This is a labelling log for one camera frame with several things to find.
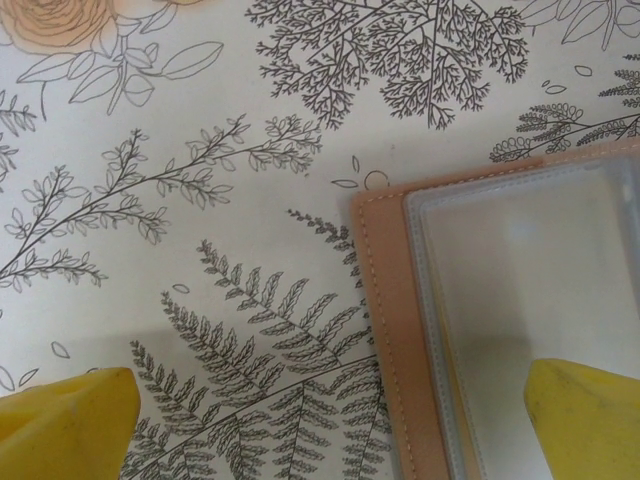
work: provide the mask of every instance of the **leafy branch drawing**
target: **leafy branch drawing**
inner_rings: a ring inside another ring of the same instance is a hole
[[[171,159],[164,168],[142,173],[147,157],[141,144],[148,138],[134,130],[129,139],[115,149],[104,152],[107,164],[104,183],[93,188],[78,185],[66,166],[56,166],[32,188],[24,188],[22,196],[29,208],[14,207],[5,231],[19,242],[15,253],[0,267],[0,288],[13,287],[22,292],[31,286],[34,277],[64,276],[78,283],[89,277],[100,285],[106,276],[90,262],[89,252],[75,255],[62,248],[53,256],[43,256],[38,247],[50,240],[91,230],[137,225],[140,235],[152,245],[161,241],[170,225],[165,219],[167,208],[147,209],[133,193],[144,185],[155,186],[161,197],[180,192],[189,203],[204,209],[229,203],[225,196],[232,186],[214,182],[213,168],[236,169],[236,160],[246,156],[251,168],[264,170],[268,166],[305,171],[313,161],[312,154],[320,148],[318,127],[294,116],[274,118],[267,122],[267,140],[246,146],[243,134],[250,125],[244,115],[228,120],[229,128],[214,127],[213,132],[201,131],[201,139],[187,142],[189,157],[184,161]]]
[[[36,126],[34,120],[36,116],[29,111],[29,106],[22,108],[17,106],[18,96],[14,95],[9,100],[5,90],[0,91],[0,193],[2,190],[2,182],[7,178],[11,170],[16,169],[13,157],[18,153],[18,149],[3,144],[2,139],[9,132],[11,135],[18,137],[20,132],[35,132]]]
[[[509,83],[527,67],[524,23],[512,7],[489,13],[473,0],[254,0],[246,15],[258,28],[274,27],[256,49],[269,60],[261,71],[273,96],[300,94],[333,129],[371,75],[386,80],[381,93],[393,116],[426,115],[429,127],[444,129],[456,104],[482,108],[489,93],[483,67]]]
[[[552,21],[567,25],[562,43],[579,42],[601,32],[606,50],[614,31],[628,38],[640,35],[640,9],[636,2],[615,0],[533,0],[520,15],[527,26],[539,27]]]
[[[157,80],[182,80],[210,67],[224,45],[202,42],[184,48],[163,60],[160,45],[143,41],[146,34],[166,28],[176,16],[178,5],[167,2],[157,12],[140,18],[114,13],[96,32],[91,46],[81,53],[60,52],[48,55],[18,78],[18,83],[42,84],[74,81],[77,87],[69,103],[84,103],[110,96],[107,114],[111,115],[124,97],[136,107],[151,99]]]
[[[626,55],[628,61],[640,61],[640,55]],[[494,162],[509,162],[529,157],[538,149],[544,148],[547,154],[563,152],[571,147],[613,138],[635,137],[640,135],[640,71],[617,70],[614,75],[625,82],[623,85],[608,88],[600,92],[600,97],[628,97],[622,101],[625,107],[636,110],[635,113],[621,115],[600,122],[583,121],[584,111],[567,103],[536,105],[520,115],[517,132],[529,133],[528,136],[511,137],[493,148],[489,158]]]

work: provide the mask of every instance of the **wallpaper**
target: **wallpaper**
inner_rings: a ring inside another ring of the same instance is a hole
[[[0,395],[132,368],[122,479],[400,478],[359,190],[640,134],[636,0],[0,0]]]

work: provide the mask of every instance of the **botanical illustration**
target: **botanical illustration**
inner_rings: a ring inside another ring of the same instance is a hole
[[[19,137],[21,132],[35,132],[36,116],[29,111],[29,105],[21,106],[18,96],[7,95],[6,90],[0,90],[0,193],[2,182],[11,170],[16,169],[14,156],[17,148],[4,143],[5,137]]]
[[[626,55],[625,60],[640,62],[640,55]],[[527,158],[532,153],[564,152],[572,146],[609,139],[640,135],[640,70],[621,69],[614,72],[619,84],[600,92],[600,97],[623,97],[622,105],[631,113],[599,122],[585,121],[582,108],[568,103],[536,105],[520,115],[516,131],[519,135],[504,140],[489,154],[494,162]]]
[[[46,256],[39,252],[44,242],[63,242],[63,237],[125,225],[135,226],[153,245],[160,242],[170,226],[167,208],[143,205],[136,193],[139,188],[155,188],[162,198],[179,192],[204,210],[207,205],[230,201],[227,195],[233,187],[216,182],[215,169],[234,171],[238,161],[246,159],[256,171],[273,167],[298,173],[311,165],[312,155],[321,148],[317,125],[304,123],[295,115],[267,121],[264,141],[249,146],[243,133],[251,126],[244,115],[227,123],[224,129],[203,129],[200,138],[186,142],[185,158],[162,163],[144,155],[149,138],[136,129],[127,140],[102,154],[104,182],[98,185],[79,185],[65,165],[55,166],[33,185],[24,185],[23,205],[16,204],[4,224],[15,247],[3,249],[7,260],[0,262],[0,289],[11,287],[20,293],[36,278],[51,275],[76,284],[86,277],[94,285],[107,278],[91,262],[89,252],[72,252],[62,246]],[[3,242],[10,245],[9,239]]]
[[[254,0],[246,13],[271,27],[257,52],[274,96],[299,94],[328,128],[350,113],[372,76],[392,116],[425,116],[444,129],[457,110],[480,110],[486,68],[508,83],[527,67],[524,22],[510,6],[448,0]]]
[[[520,15],[534,28],[553,21],[562,23],[562,43],[597,37],[602,50],[614,35],[640,35],[640,4],[633,0],[532,0]]]
[[[45,119],[45,87],[60,80],[76,85],[69,103],[107,97],[111,115],[120,100],[142,107],[158,82],[189,78],[218,59],[220,42],[176,51],[145,38],[168,27],[180,5],[197,1],[0,0],[0,46],[46,55],[18,77],[41,85]]]
[[[310,226],[320,225],[343,237],[330,243],[352,245],[346,227],[322,219]],[[142,341],[131,342],[138,376],[162,420],[138,423],[121,478],[212,479],[221,461],[239,480],[260,478],[264,469],[275,478],[316,478],[331,452],[329,434],[338,429],[347,441],[343,478],[374,478],[391,449],[390,425],[375,357],[347,355],[370,338],[368,328],[350,326],[363,307],[328,315],[335,293],[301,305],[309,279],[285,287],[282,272],[233,264],[210,241],[197,252],[204,273],[246,315],[247,328],[225,327],[162,294],[169,322],[207,381],[179,379]],[[268,341],[269,353],[257,351],[256,335],[260,344]],[[283,385],[285,370],[297,380]]]

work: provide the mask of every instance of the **notebook cover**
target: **notebook cover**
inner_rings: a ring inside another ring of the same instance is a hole
[[[405,479],[450,478],[417,296],[404,214],[408,193],[616,154],[640,156],[635,138],[363,192],[352,203],[353,230],[399,461]],[[463,448],[472,459],[472,445]],[[479,480],[468,465],[470,480]]]

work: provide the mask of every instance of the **fern frond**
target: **fern frond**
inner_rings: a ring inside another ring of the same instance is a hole
[[[334,343],[337,334],[354,314],[361,310],[361,306],[349,307],[334,315],[324,325],[320,325],[326,308],[337,297],[333,293],[326,294],[308,307],[305,315],[296,321],[294,320],[296,307],[300,303],[308,279],[303,278],[295,282],[284,294],[278,307],[274,308],[273,303],[280,286],[281,272],[271,275],[266,280],[262,294],[259,295],[261,283],[259,268],[251,271],[246,286],[235,286],[228,273],[225,273],[229,271],[228,260],[225,256],[220,256],[210,242],[203,241],[198,247],[198,252],[204,254],[201,261],[207,265],[205,272],[217,275],[219,278],[216,280],[216,285],[228,289],[226,299],[242,299],[237,307],[238,311],[260,309],[249,318],[249,323],[273,322],[272,325],[260,330],[260,333],[276,340],[273,348],[283,351],[283,358],[290,363],[287,365],[289,370],[296,373],[316,373],[338,366],[341,364],[340,356],[347,353],[360,339],[365,338],[366,335],[359,332],[350,335],[346,341],[341,340],[337,345]]]
[[[346,417],[344,478],[360,480],[375,475],[391,451],[391,425],[377,363],[364,360],[343,371],[332,387],[337,399],[347,400],[341,413]]]
[[[276,478],[306,480],[318,469],[317,462],[324,460],[321,449],[331,443],[320,431],[338,428],[329,418],[338,409],[323,399],[327,394],[329,389],[323,385],[303,382],[269,406],[274,414],[269,424],[278,427],[273,437],[280,441],[274,448],[280,455],[273,463],[282,467]]]
[[[193,438],[174,449],[165,461],[158,462],[159,480],[214,480],[211,462],[215,455],[208,447],[208,442]]]
[[[225,335],[222,322],[213,327],[206,317],[199,317],[173,301],[168,292],[162,294],[162,305],[173,327],[196,359],[211,376],[209,381],[218,388],[212,393],[222,397],[223,405],[243,407],[259,402],[268,395],[284,368],[273,362],[273,355],[255,354],[254,338],[242,347],[233,329]],[[206,389],[196,392],[191,406],[200,404]]]
[[[140,468],[147,462],[163,456],[166,451],[169,431],[165,430],[160,435],[160,424],[149,426],[149,417],[140,420],[133,432],[129,452],[124,459],[121,479],[129,479],[136,475]]]
[[[195,377],[179,385],[175,370],[166,374],[164,365],[155,365],[154,358],[138,341],[132,341],[133,363],[139,368],[138,377],[145,381],[145,389],[153,394],[166,428],[175,435],[193,435],[205,426],[204,419],[196,411],[204,395],[203,389],[195,390]]]
[[[265,464],[261,457],[268,449],[258,442],[270,434],[266,428],[256,426],[268,420],[269,415],[261,411],[232,415],[209,433],[208,445],[215,448],[219,456],[224,455],[236,480],[260,477],[259,468]]]
[[[326,243],[332,244],[333,249],[337,252],[346,254],[342,263],[344,265],[352,265],[351,276],[357,278],[356,288],[360,288],[362,286],[362,282],[360,281],[360,267],[356,265],[355,244],[353,243],[349,229],[344,225],[337,227],[331,222],[325,222],[320,217],[302,214],[298,210],[289,209],[287,213],[298,222],[305,223],[307,227],[313,228],[316,235],[325,235]]]

